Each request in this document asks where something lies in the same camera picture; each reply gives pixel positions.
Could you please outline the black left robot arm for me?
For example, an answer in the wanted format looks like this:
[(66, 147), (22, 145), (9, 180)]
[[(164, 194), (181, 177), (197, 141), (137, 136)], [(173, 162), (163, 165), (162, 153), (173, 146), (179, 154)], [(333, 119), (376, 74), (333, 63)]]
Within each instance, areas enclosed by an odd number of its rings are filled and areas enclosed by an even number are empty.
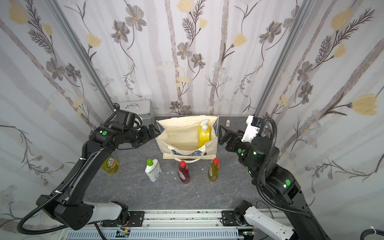
[[(88, 224), (111, 221), (123, 225), (129, 221), (128, 207), (116, 201), (110, 203), (84, 202), (85, 192), (102, 164), (121, 144), (132, 144), (136, 149), (156, 138), (160, 131), (154, 125), (142, 126), (138, 130), (124, 126), (116, 130), (100, 126), (83, 144), (82, 155), (73, 169), (51, 192), (41, 195), (37, 207), (23, 217), (17, 231), (25, 235), (41, 235), (65, 228), (79, 230)], [(44, 211), (60, 226), (46, 230), (29, 230), (24, 224), (39, 211)]]

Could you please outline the large yellow pump soap bottle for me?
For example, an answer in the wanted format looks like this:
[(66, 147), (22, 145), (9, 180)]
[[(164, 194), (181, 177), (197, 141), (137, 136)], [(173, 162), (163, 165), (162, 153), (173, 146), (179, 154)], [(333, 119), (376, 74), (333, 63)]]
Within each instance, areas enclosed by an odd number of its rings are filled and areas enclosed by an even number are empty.
[(207, 142), (211, 140), (211, 128), (208, 125), (209, 120), (205, 119), (200, 123), (198, 129), (198, 148), (204, 146)]

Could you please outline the white bottle green cap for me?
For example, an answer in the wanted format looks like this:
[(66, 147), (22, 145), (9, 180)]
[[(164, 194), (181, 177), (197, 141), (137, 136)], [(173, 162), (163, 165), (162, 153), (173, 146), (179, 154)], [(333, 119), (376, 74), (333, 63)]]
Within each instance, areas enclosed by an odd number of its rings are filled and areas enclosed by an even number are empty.
[(147, 160), (147, 166), (145, 169), (146, 175), (149, 177), (150, 181), (154, 183), (162, 174), (162, 169), (160, 167), (160, 163), (157, 159)]

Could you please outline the cream canvas shopping bag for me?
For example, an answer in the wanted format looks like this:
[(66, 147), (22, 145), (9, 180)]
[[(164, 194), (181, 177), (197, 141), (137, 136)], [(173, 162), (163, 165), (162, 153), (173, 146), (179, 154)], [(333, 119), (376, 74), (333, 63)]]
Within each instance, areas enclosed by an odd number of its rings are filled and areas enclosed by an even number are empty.
[[(162, 159), (195, 163), (216, 158), (219, 119), (216, 116), (200, 115), (158, 120), (161, 134), (156, 137), (156, 141), (163, 154)], [(211, 136), (210, 140), (200, 147), (198, 130), (204, 120), (208, 121)]]

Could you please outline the yellow-green bottle red cap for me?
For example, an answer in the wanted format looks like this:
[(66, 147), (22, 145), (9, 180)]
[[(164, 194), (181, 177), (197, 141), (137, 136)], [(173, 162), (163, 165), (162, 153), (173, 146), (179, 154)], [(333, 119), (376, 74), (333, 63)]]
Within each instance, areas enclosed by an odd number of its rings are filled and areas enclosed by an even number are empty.
[(218, 158), (214, 158), (210, 163), (208, 177), (211, 182), (214, 182), (218, 178), (218, 172), (220, 169), (220, 161)]

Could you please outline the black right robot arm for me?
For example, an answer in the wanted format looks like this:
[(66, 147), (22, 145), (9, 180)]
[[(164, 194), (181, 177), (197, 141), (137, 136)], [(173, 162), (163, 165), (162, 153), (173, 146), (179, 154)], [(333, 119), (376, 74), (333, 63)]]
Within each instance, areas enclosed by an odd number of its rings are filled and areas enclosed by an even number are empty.
[(226, 144), (226, 151), (237, 154), (260, 197), (274, 209), (284, 212), (292, 228), (284, 230), (247, 201), (235, 208), (238, 223), (259, 228), (275, 240), (328, 240), (330, 237), (312, 213), (293, 174), (277, 164), (280, 150), (276, 147), (275, 121), (271, 118), (257, 121), (258, 132), (249, 142), (242, 140), (246, 136), (244, 131), (234, 132), (219, 126), (219, 144)]

